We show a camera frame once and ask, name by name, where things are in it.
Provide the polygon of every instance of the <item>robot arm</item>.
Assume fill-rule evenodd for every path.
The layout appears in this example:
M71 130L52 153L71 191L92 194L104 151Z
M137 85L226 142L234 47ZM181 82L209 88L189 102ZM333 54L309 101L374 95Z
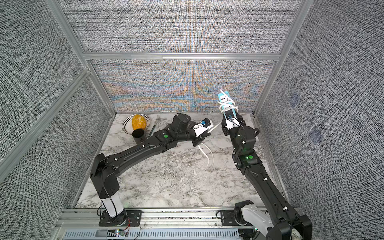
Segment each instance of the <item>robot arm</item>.
M306 215L300 215L282 196L269 178L262 161L253 149L259 129L245 124L237 113L235 102L228 92L218 95L223 113L222 130L229 135L233 145L232 159L238 170L251 182L265 204L270 217L257 210L251 201L237 203L235 220L239 224L251 223L270 240L304 239L312 236L312 223Z
M195 123L188 115L178 113L170 125L141 144L113 155L97 155L90 178L106 208L102 213L103 223L116 226L127 219L118 195L118 176L139 162L175 147L179 141L192 141L194 147L199 145L210 135L207 131L212 127L212 121L207 118Z

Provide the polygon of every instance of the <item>marble tabletop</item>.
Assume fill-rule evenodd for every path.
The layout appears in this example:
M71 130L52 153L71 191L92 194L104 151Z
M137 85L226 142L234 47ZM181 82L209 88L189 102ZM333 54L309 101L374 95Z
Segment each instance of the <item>marble tabletop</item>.
M132 114L117 114L101 149L106 156L126 150L135 145L131 135L121 125ZM156 131L172 122L175 114L162 113ZM220 113L188 114L193 121L209 118L214 125L221 122ZM152 129L157 114L147 114ZM242 114L248 126L253 127L251 116ZM119 195L124 207L228 207L244 200L251 200L257 206L264 206L251 183L236 169L232 160L233 147L229 136L224 136L221 126L204 140L213 152L215 162L206 169L207 158L191 142L179 142L177 147L150 157L133 166L118 177ZM210 158L209 150L201 145ZM255 151L270 173L259 142ZM76 208L97 208L100 198L88 179Z

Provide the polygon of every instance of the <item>black cup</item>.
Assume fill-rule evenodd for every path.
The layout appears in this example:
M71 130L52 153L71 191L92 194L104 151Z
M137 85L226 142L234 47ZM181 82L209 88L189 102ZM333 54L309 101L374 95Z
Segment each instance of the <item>black cup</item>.
M145 136L145 132L143 129L138 128L132 132L133 139L135 140L136 144L140 144L147 140L147 137Z

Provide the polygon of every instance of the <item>yellow fruit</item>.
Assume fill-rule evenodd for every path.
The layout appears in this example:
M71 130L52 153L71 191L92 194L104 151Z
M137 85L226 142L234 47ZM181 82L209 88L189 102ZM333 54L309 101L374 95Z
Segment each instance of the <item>yellow fruit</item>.
M145 121L145 118L139 114L136 114L135 116L133 116L132 118L132 128L133 130L136 130L136 129L144 129L147 127L147 121Z

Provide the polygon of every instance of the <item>textured wall panel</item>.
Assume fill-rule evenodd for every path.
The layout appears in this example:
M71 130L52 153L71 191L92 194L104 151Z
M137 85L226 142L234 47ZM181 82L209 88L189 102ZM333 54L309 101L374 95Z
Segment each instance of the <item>textured wall panel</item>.
M93 60L117 111L218 111L219 89L253 111L273 61Z
M43 0L0 9L1 162L83 68Z
M313 239L383 239L384 6L315 1L260 122Z
M69 208L108 126L110 115L86 79L0 184L1 239L15 230L49 239Z
M300 0L59 0L85 51L280 52Z

